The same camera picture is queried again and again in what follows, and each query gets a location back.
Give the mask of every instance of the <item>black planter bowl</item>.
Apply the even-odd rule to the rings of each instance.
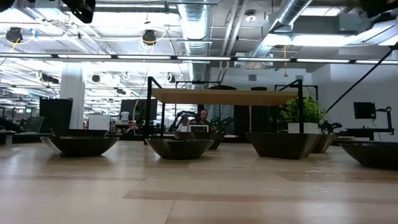
[[[329,146],[335,140],[334,135],[330,134],[320,134],[320,139],[318,143],[315,145],[311,153],[325,153],[328,150]]]
[[[51,129],[52,136],[62,139],[76,139],[76,138],[95,138],[103,139],[107,130],[87,130],[87,129]]]
[[[44,138],[47,138],[42,139],[44,144],[46,144],[53,151],[54,148],[59,149],[61,152],[60,155],[65,157],[100,156],[119,140],[119,138]]]
[[[340,146],[362,166],[398,170],[398,143],[372,142]]]
[[[145,141],[160,157],[173,160],[199,158],[213,144],[213,140],[145,139]]]
[[[319,134],[246,133],[261,157],[302,159],[308,157],[320,139]]]
[[[193,133],[174,132],[174,137],[179,140],[214,140],[209,150],[217,149],[225,137],[225,133]]]

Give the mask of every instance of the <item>potted plant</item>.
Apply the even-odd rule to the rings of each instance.
[[[305,97],[303,99],[304,112],[304,133],[319,134],[318,123],[326,115],[325,110],[319,110],[317,101],[313,101],[312,97]],[[280,115],[288,123],[289,133],[299,133],[299,99],[289,100],[285,110],[280,112]]]

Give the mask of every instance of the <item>man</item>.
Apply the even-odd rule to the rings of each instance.
[[[200,117],[197,119],[193,119],[189,122],[189,124],[197,124],[197,125],[210,125],[211,123],[209,121],[207,121],[207,116],[208,116],[209,112],[206,109],[203,109],[200,112]],[[210,131],[215,131],[215,127],[214,126],[210,126],[209,130]]]

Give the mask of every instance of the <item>wooden shelf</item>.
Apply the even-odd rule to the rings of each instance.
[[[297,97],[292,91],[152,89],[162,103],[275,106]]]

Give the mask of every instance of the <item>exposed ductwork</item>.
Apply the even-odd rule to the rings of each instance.
[[[267,28],[267,34],[283,26],[291,26],[311,2],[312,0],[284,0],[280,6],[276,20]],[[265,39],[266,37],[264,37],[261,44],[251,52],[251,57],[265,57],[271,51],[273,46],[267,45]]]
[[[178,5],[181,15],[181,28],[184,39],[203,40],[208,37],[208,17],[210,6],[206,4]],[[185,49],[188,55],[208,55],[208,43],[186,42]],[[208,64],[191,63],[190,75],[192,80],[207,81],[210,72]]]

